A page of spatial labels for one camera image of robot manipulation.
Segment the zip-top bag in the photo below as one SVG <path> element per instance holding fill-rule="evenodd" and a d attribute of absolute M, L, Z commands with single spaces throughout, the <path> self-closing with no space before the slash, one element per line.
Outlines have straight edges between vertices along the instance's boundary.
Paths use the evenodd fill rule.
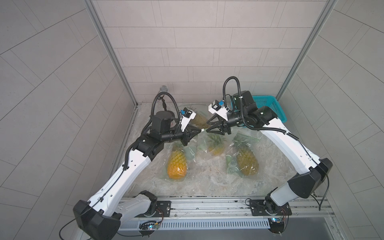
<path fill-rule="evenodd" d="M 210 113 L 206 105 L 190 104 L 190 105 L 183 105 L 182 109 L 183 108 L 188 108 L 196 113 L 195 118 L 190 121 L 190 124 L 200 129 L 208 129 L 210 127 L 210 125 L 207 124 L 207 121 L 210 118 Z"/>
<path fill-rule="evenodd" d="M 202 132 L 198 136 L 197 156 L 204 160 L 217 157 L 226 151 L 228 138 L 224 135 Z"/>
<path fill-rule="evenodd" d="M 258 141 L 241 132 L 235 135 L 226 154 L 228 174 L 248 178 L 259 173 L 259 162 L 254 153 L 254 147 Z"/>
<path fill-rule="evenodd" d="M 196 172 L 197 140 L 192 139 L 186 146 L 181 142 L 173 142 L 167 148 L 165 164 L 161 179 L 170 182 L 191 180 Z"/>

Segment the orange pineapple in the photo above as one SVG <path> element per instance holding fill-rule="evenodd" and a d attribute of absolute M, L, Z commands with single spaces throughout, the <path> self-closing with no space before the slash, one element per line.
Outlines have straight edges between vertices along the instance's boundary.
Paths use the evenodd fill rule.
<path fill-rule="evenodd" d="M 212 156 L 218 156 L 225 150 L 225 138 L 222 135 L 208 134 L 208 152 Z"/>

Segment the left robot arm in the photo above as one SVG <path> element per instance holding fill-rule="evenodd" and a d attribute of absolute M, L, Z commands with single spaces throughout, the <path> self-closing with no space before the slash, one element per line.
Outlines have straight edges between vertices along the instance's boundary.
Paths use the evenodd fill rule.
<path fill-rule="evenodd" d="M 188 108 L 177 114 L 159 111 L 152 115 L 142 134 L 128 147 L 123 164 L 88 201 L 80 200 L 74 206 L 78 227 L 94 240 L 111 240 L 123 221 L 138 215 L 153 216 L 157 206 L 154 194 L 142 191 L 132 200 L 122 203 L 121 199 L 165 143 L 180 141 L 187 146 L 201 132 L 190 123 L 195 117 Z"/>

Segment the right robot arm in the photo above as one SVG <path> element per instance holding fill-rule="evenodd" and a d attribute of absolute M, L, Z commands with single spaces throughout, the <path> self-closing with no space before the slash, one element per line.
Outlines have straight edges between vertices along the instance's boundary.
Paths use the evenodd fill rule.
<path fill-rule="evenodd" d="M 328 180 L 333 163 L 327 158 L 320 159 L 306 148 L 271 108 L 258 107 L 249 91 L 235 94 L 231 105 L 234 108 L 232 112 L 225 101 L 215 100 L 208 106 L 217 122 L 207 132 L 231 134 L 233 127 L 241 126 L 260 131 L 282 151 L 297 171 L 287 183 L 265 197 L 262 206 L 268 214 L 276 215 L 280 207 L 297 198 L 307 199 Z"/>

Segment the green pineapple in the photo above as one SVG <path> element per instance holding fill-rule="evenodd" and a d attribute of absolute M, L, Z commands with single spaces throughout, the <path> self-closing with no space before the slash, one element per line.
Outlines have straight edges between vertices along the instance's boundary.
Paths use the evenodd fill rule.
<path fill-rule="evenodd" d="M 208 129 L 210 125 L 207 124 L 208 119 L 201 112 L 196 112 L 196 116 L 193 120 L 191 120 L 191 124 L 200 128 L 200 129 Z"/>
<path fill-rule="evenodd" d="M 256 175 L 259 172 L 259 163 L 251 149 L 252 142 L 242 138 L 234 138 L 233 143 L 238 169 L 245 176 Z"/>

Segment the left yellow pineapple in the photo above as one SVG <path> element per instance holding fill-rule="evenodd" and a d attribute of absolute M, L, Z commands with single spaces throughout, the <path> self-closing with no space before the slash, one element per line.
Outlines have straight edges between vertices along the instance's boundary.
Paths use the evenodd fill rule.
<path fill-rule="evenodd" d="M 174 144 L 167 165 L 168 177 L 173 180 L 180 180 L 187 175 L 187 171 L 187 157 L 183 145 Z"/>

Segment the right green pineapple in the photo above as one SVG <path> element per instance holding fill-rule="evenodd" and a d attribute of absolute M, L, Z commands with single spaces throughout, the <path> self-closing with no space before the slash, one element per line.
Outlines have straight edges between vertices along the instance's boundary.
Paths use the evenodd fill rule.
<path fill-rule="evenodd" d="M 242 138 L 234 138 L 233 143 L 238 169 L 245 176 L 256 175 L 259 172 L 259 163 L 251 149 L 252 142 Z"/>

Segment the black microphone stand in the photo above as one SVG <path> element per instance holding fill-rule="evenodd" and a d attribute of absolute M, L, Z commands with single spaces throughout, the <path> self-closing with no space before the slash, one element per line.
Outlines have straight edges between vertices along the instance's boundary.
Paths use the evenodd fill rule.
<path fill-rule="evenodd" d="M 167 111 L 167 104 L 166 104 L 166 101 L 165 101 L 165 99 L 164 99 L 164 95 L 162 95 L 162 96 L 160 97 L 160 99 L 161 99 L 161 101 L 162 101 L 162 106 L 163 106 L 164 111 Z"/>

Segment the teal plastic basket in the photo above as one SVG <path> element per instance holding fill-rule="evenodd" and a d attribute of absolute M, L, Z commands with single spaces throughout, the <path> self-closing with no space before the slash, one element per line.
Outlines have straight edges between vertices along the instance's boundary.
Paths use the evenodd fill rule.
<path fill-rule="evenodd" d="M 257 105 L 258 108 L 261 107 L 269 107 L 271 110 L 273 110 L 277 115 L 278 118 L 285 123 L 287 121 L 287 117 L 277 101 L 277 99 L 273 96 L 253 96 L 253 99 Z"/>

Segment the circuit board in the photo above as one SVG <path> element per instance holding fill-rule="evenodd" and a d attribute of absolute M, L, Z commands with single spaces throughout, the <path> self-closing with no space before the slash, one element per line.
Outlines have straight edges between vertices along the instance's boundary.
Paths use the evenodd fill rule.
<path fill-rule="evenodd" d="M 281 235 L 285 231 L 286 224 L 283 218 L 270 218 L 268 221 L 271 233 Z"/>
<path fill-rule="evenodd" d="M 161 221 L 147 221 L 139 225 L 140 231 L 155 231 L 157 230 L 160 225 Z"/>

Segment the right circuit board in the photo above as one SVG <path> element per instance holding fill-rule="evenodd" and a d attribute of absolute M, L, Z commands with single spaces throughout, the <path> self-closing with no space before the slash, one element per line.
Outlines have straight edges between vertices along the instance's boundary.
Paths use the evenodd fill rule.
<path fill-rule="evenodd" d="M 271 233 L 281 235 L 285 231 L 286 224 L 283 218 L 270 218 L 268 221 Z"/>

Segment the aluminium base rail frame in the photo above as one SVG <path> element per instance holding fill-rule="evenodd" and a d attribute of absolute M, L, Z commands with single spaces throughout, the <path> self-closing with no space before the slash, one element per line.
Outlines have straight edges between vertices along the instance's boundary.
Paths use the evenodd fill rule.
<path fill-rule="evenodd" d="M 291 216 L 252 216 L 246 199 L 260 197 L 176 197 L 159 198 L 171 201 L 169 217 L 139 218 L 123 221 L 114 237 L 149 237 L 161 231 L 256 230 L 269 231 L 268 219 L 283 218 L 285 231 L 295 231 L 309 239 L 325 234 L 333 240 L 344 240 L 346 235 L 326 199 L 310 197 L 289 202 Z M 139 225 L 147 221 L 161 221 L 155 231 L 140 231 Z"/>

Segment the right aluminium corner post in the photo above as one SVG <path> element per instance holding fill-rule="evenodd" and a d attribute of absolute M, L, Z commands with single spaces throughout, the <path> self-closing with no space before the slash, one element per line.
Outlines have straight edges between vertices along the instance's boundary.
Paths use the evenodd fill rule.
<path fill-rule="evenodd" d="M 322 9 L 318 19 L 316 20 L 314 27 L 312 28 L 307 40 L 305 41 L 305 44 L 303 45 L 298 57 L 296 58 L 293 66 L 291 67 L 285 81 L 283 82 L 276 99 L 279 102 L 284 95 L 285 91 L 287 90 L 290 82 L 294 78 L 295 74 L 297 73 L 297 70 L 301 66 L 302 62 L 304 61 L 305 57 L 307 56 L 309 50 L 311 49 L 312 45 L 314 44 L 316 38 L 318 37 L 320 31 L 322 30 L 324 24 L 326 23 L 327 19 L 329 18 L 330 14 L 332 13 L 332 10 L 334 9 L 336 3 L 338 0 L 328 0 L 326 1 L 326 4 L 324 8 Z"/>

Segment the aluminium corner post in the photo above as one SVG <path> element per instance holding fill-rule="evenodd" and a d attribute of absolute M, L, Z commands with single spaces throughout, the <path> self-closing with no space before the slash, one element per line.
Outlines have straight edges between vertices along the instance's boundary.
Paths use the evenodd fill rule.
<path fill-rule="evenodd" d="M 284 95 L 285 91 L 287 90 L 290 82 L 294 78 L 295 74 L 297 73 L 297 70 L 301 66 L 302 62 L 304 61 L 305 57 L 307 56 L 309 50 L 311 49 L 312 45 L 314 44 L 316 38 L 318 37 L 320 31 L 322 30 L 324 24 L 326 23 L 327 19 L 329 18 L 330 14 L 332 13 L 332 10 L 334 9 L 336 3 L 338 0 L 328 0 L 326 1 L 326 4 L 324 8 L 322 9 L 318 19 L 316 20 L 314 27 L 312 28 L 307 40 L 305 41 L 305 44 L 303 45 L 298 57 L 296 58 L 293 66 L 291 67 L 285 81 L 283 82 L 276 99 L 279 102 Z"/>
<path fill-rule="evenodd" d="M 99 37 L 103 43 L 103 46 L 105 47 L 107 54 L 109 55 L 111 62 L 113 64 L 115 70 L 117 71 L 118 76 L 120 77 L 121 81 L 123 82 L 123 85 L 125 86 L 126 90 L 128 91 L 128 95 L 130 96 L 135 108 L 137 108 L 139 104 L 135 98 L 135 95 L 134 95 L 131 87 L 129 86 L 129 83 L 128 83 L 127 78 L 124 74 L 122 66 L 119 63 L 117 55 L 116 55 L 116 53 L 115 53 L 115 51 L 111 45 L 111 42 L 107 36 L 107 32 L 105 31 L 105 28 L 104 28 L 104 26 L 101 22 L 101 19 L 100 19 L 99 15 L 96 11 L 96 8 L 95 8 L 93 1 L 84 0 L 84 5 L 85 5 L 85 8 L 86 8 L 88 14 L 90 15 L 91 21 L 93 22 L 93 24 L 96 28 L 96 31 L 99 34 Z"/>

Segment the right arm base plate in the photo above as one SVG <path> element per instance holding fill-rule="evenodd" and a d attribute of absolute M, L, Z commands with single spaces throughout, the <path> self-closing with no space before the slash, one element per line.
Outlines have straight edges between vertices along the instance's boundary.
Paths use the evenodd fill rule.
<path fill-rule="evenodd" d="M 251 209 L 252 216 L 291 216 L 289 203 L 279 207 L 273 202 L 264 199 L 246 199 L 245 204 Z"/>

